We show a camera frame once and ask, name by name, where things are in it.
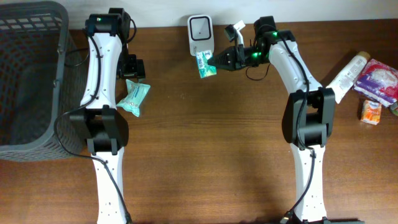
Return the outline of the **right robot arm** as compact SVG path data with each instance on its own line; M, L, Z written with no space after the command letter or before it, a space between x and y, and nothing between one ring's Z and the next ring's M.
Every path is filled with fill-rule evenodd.
M335 93L310 73L290 30L276 28L272 16L254 23L254 42L246 47L242 23L228 25L224 33L233 45L208 64L236 71L261 64L273 65L289 94L282 118L282 134L290 145L295 165L296 199L280 223L328 223L323 199L323 156L333 129Z

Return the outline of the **small orange packet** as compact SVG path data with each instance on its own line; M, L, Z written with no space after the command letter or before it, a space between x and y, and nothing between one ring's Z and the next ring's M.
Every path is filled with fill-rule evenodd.
M377 125L381 119L382 105L378 102L365 100L361 113L361 121L368 124Z

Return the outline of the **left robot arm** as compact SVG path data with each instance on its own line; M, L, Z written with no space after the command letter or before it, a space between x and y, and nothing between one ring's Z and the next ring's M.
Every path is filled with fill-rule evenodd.
M88 78L79 108L69 120L89 151L98 189L98 223L132 223L123 196L123 154L129 126L116 108L116 80L143 79L144 62L130 54L133 20L123 8L91 14L85 22L90 51Z

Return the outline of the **green lid glass jar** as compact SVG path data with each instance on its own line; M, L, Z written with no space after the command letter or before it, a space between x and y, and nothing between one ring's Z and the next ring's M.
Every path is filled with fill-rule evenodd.
M395 102L389 106L389 111L394 115L398 116L398 103Z

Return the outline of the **dark grey plastic basket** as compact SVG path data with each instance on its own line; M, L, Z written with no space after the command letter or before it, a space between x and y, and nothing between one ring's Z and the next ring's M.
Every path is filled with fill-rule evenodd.
M53 1L1 4L1 159L43 161L79 153L72 124L56 118L79 107L87 66Z

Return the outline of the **small white green packet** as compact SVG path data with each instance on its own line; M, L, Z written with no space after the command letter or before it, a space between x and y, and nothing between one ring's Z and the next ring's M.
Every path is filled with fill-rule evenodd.
M213 56L212 51L205 50L196 53L196 60L200 78L206 78L216 75L216 67L208 64L209 59Z

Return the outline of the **white barcode scanner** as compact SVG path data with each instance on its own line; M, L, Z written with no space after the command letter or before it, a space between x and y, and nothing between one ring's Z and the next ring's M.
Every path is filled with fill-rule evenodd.
M191 56L197 52L210 50L214 52L213 23L209 15L199 14L187 19L188 41Z

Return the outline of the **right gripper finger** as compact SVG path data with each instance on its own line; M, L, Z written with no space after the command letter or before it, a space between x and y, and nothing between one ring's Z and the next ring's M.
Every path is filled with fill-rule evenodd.
M217 69L222 69L222 70L227 70L227 71L234 70L234 65L229 60L221 61L221 60L215 60L214 58L211 58L208 60L208 65L216 67Z
M214 61L233 61L234 60L234 47L228 47L218 55L213 57Z

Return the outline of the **teal wet wipes pack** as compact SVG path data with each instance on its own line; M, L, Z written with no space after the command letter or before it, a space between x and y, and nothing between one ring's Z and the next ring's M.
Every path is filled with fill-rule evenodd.
M150 85L126 80L126 87L127 96L117 103L116 106L123 108L127 112L131 112L136 117L140 117L140 105L148 94Z

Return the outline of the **purple pink tissue pack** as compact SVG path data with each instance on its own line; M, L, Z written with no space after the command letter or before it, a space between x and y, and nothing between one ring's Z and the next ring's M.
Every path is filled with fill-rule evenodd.
M353 89L389 107L397 102L397 69L371 59Z

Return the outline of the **white cream tube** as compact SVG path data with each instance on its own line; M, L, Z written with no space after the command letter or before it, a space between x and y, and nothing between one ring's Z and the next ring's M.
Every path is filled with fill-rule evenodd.
M327 86L334 91L337 104L340 104L345 94L354 85L370 58L369 53L358 52Z

